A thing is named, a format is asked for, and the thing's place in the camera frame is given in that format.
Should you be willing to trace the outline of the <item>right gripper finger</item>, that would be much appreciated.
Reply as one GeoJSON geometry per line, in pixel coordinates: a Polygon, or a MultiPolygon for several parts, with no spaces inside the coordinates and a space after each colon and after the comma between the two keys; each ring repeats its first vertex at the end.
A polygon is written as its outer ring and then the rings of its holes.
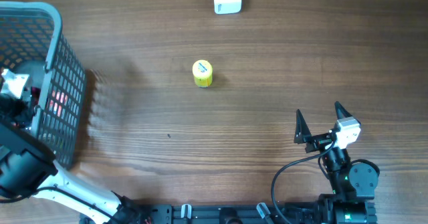
{"type": "Polygon", "coordinates": [[[310,141],[312,134],[306,121],[300,111],[300,109],[296,110],[296,130],[294,135],[294,142],[296,144],[304,144],[310,141]]]}
{"type": "Polygon", "coordinates": [[[335,107],[335,112],[338,120],[352,117],[352,114],[349,113],[339,101],[335,101],[334,107],[335,107]]]}

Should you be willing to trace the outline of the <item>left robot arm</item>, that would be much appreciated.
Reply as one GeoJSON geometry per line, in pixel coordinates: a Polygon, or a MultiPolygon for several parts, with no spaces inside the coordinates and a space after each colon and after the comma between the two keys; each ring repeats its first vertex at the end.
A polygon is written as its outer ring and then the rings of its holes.
{"type": "Polygon", "coordinates": [[[53,152],[7,119],[20,103],[1,95],[1,203],[26,198],[67,206],[93,223],[141,223],[144,214],[127,197],[95,187],[64,169],[53,152]]]}

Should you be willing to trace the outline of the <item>yellow cylindrical bottle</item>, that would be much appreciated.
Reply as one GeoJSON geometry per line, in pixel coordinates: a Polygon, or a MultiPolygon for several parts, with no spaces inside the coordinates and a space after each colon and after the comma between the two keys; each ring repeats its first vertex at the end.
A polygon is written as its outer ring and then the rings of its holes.
{"type": "Polygon", "coordinates": [[[192,67],[195,84],[207,88],[213,82],[213,67],[207,60],[197,60],[192,67]]]}

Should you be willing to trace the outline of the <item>red white snack packet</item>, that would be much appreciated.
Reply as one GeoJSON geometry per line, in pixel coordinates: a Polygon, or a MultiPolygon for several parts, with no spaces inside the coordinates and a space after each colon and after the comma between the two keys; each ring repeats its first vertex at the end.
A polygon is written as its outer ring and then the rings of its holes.
{"type": "Polygon", "coordinates": [[[52,112],[54,116],[64,119],[66,117],[68,95],[59,90],[53,90],[50,97],[49,111],[52,112]]]}

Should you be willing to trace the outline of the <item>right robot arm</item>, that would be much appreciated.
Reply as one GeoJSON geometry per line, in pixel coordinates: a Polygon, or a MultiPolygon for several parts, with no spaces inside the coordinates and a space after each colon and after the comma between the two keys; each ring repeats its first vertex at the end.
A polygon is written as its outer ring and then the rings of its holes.
{"type": "Polygon", "coordinates": [[[351,160],[346,147],[356,142],[361,123],[340,102],[335,102],[337,121],[325,134],[312,135],[302,113],[296,111],[294,142],[305,144],[307,153],[319,152],[318,164],[332,193],[311,203],[292,203],[283,212],[296,223],[376,223],[375,189],[380,169],[365,159],[351,160]]]}

